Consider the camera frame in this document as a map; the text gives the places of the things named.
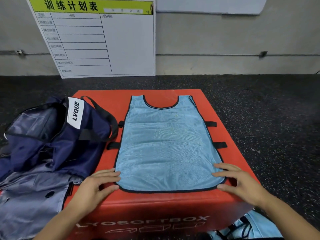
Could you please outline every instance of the bag handle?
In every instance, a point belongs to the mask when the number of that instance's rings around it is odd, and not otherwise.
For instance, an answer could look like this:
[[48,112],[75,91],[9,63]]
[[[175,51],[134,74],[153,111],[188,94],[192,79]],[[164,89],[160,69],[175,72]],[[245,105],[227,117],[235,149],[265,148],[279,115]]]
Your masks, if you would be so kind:
[[105,109],[100,107],[92,98],[90,98],[88,96],[81,96],[80,99],[84,100],[84,97],[89,99],[91,101],[91,103],[93,104],[94,108],[96,109],[96,111],[102,116],[102,118],[110,123],[112,134],[107,139],[101,139],[100,136],[98,136],[93,130],[83,129],[80,133],[79,140],[81,140],[81,141],[108,142],[108,141],[114,139],[115,137],[117,137],[119,128],[118,128],[118,122],[117,122],[116,118],[112,114],[110,114],[108,111],[106,111]]

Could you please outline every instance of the forearm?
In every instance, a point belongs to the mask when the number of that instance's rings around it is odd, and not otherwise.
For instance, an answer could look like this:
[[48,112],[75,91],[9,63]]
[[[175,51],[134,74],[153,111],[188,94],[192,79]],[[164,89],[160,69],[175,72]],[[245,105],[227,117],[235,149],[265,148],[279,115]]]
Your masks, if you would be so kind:
[[66,207],[36,235],[34,240],[65,240],[83,215]]
[[275,223],[286,240],[320,239],[320,233],[289,205],[269,195],[260,206]]

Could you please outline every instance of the light blue mesh vest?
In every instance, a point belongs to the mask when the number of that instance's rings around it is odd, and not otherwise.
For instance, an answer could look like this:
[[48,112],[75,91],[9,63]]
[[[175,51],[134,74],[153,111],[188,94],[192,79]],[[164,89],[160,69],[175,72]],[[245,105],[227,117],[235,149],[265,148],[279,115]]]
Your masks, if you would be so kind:
[[144,96],[132,96],[115,169],[124,191],[141,193],[211,190],[223,177],[213,163],[222,158],[192,96],[157,108]]

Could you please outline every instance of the left hand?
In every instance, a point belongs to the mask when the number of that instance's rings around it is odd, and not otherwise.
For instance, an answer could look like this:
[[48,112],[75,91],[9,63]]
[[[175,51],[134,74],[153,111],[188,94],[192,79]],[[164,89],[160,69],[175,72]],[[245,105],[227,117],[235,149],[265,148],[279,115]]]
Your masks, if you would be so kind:
[[119,189],[118,185],[111,185],[99,190],[99,186],[102,184],[118,182],[121,179],[119,175],[120,172],[115,172],[115,169],[112,168],[98,171],[87,177],[79,186],[67,208],[72,208],[72,211],[78,213],[81,217],[86,216],[108,195]]

